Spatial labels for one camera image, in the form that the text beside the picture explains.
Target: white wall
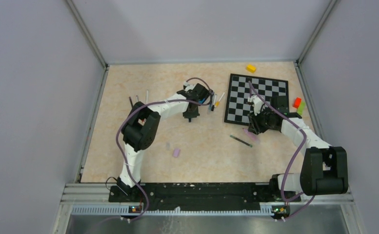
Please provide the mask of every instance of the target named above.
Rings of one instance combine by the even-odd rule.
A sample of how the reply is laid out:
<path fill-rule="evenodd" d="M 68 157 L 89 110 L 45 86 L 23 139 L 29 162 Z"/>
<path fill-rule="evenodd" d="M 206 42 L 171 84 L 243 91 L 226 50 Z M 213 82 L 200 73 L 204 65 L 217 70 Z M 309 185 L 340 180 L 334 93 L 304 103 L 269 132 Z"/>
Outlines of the white wall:
<path fill-rule="evenodd" d="M 108 63 L 294 60 L 329 0 L 74 0 Z"/>
<path fill-rule="evenodd" d="M 0 234 L 51 232 L 102 73 L 64 1 L 0 0 Z"/>
<path fill-rule="evenodd" d="M 341 1 L 303 72 L 327 140 L 347 151 L 368 233 L 379 233 L 379 0 Z"/>

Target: checkerboard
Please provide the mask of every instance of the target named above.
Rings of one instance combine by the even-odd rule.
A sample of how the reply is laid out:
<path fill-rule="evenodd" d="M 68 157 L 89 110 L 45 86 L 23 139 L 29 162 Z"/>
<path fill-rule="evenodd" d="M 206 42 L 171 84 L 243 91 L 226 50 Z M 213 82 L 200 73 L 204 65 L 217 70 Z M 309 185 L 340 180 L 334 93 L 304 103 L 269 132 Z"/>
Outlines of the checkerboard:
<path fill-rule="evenodd" d="M 249 125 L 248 114 L 254 110 L 252 105 L 247 103 L 250 95 L 249 81 L 267 102 L 270 102 L 271 97 L 288 96 L 288 81 L 286 80 L 231 74 L 224 122 Z"/>

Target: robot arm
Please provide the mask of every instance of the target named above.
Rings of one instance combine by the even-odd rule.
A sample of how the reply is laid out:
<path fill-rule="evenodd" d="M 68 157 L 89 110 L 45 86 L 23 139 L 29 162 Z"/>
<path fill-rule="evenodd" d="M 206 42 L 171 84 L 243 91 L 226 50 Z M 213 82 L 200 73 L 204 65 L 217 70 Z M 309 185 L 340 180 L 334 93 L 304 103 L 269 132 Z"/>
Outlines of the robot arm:
<path fill-rule="evenodd" d="M 178 91 L 164 102 L 143 108 L 125 124 L 121 132 L 125 142 L 125 154 L 128 164 L 123 164 L 117 185 L 126 194 L 130 194 L 131 189 L 135 186 L 126 166 L 129 166 L 135 181 L 140 181 L 140 168 L 143 157 L 146 149 L 155 140 L 159 122 L 178 113 L 182 113 L 184 118 L 189 119 L 189 122 L 192 118 L 199 116 L 198 105 L 177 100 L 191 100 L 202 104 L 210 95 L 210 91 L 201 84 L 184 83 L 183 90 Z M 137 102 L 130 113 L 143 105 L 142 102 Z"/>
<path fill-rule="evenodd" d="M 286 96 L 273 97 L 271 106 L 284 114 L 291 122 L 280 117 L 270 108 L 263 108 L 263 101 L 256 95 L 248 100 L 254 106 L 250 113 L 248 130 L 254 134 L 264 133 L 268 129 L 278 130 L 298 147 L 303 141 L 303 130 L 307 135 L 306 142 L 300 152 L 304 156 L 300 174 L 287 177 L 286 191 L 304 192 L 306 195 L 342 194 L 347 192 L 347 154 L 342 147 L 333 147 L 318 137 L 297 113 L 288 113 Z M 277 175 L 278 187 L 284 174 Z"/>

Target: lime green sticky note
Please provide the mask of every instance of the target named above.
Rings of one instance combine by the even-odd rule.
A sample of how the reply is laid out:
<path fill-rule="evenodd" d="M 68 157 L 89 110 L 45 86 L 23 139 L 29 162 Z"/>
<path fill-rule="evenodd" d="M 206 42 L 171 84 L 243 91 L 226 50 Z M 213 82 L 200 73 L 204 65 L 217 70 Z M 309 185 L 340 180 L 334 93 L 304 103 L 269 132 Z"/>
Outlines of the lime green sticky note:
<path fill-rule="evenodd" d="M 305 108 L 305 102 L 302 101 L 302 102 L 300 103 L 300 106 L 297 108 L 297 113 L 298 113 L 299 115 L 303 115 L 303 110 L 304 110 L 304 108 Z"/>

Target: wooden table surface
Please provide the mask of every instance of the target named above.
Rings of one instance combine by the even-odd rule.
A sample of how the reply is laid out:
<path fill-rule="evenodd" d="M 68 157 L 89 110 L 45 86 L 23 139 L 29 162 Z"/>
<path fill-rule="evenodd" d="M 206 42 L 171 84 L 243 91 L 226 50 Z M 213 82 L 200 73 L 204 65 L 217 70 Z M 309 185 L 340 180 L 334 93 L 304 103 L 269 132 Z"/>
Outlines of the wooden table surface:
<path fill-rule="evenodd" d="M 191 77 L 204 79 L 221 95 L 228 90 L 230 74 L 235 73 L 287 80 L 290 105 L 296 97 L 304 100 L 293 62 L 252 62 L 257 68 L 254 74 L 245 70 L 247 64 L 110 66 L 81 181 L 104 182 L 109 176 L 119 176 L 123 157 L 115 136 L 130 112 L 129 96 L 135 102 L 138 95 L 145 102 L 149 90 L 149 102 L 163 100 L 181 90 L 183 82 Z M 223 122 L 225 103 L 226 95 L 210 114 L 207 107 L 200 107 L 200 116 L 191 123 L 181 114 L 162 121 L 154 143 L 145 153 L 142 182 L 268 182 L 273 174 L 284 173 L 296 149 L 293 143 L 277 131 L 267 131 L 258 135 L 259 141 L 252 141 L 242 130 L 245 126 Z M 307 108 L 302 116 L 313 129 Z M 230 134 L 254 146 L 250 148 L 230 138 Z M 181 149 L 177 158 L 172 157 L 175 148 Z M 297 157 L 291 172 L 299 172 L 302 161 L 302 156 Z"/>

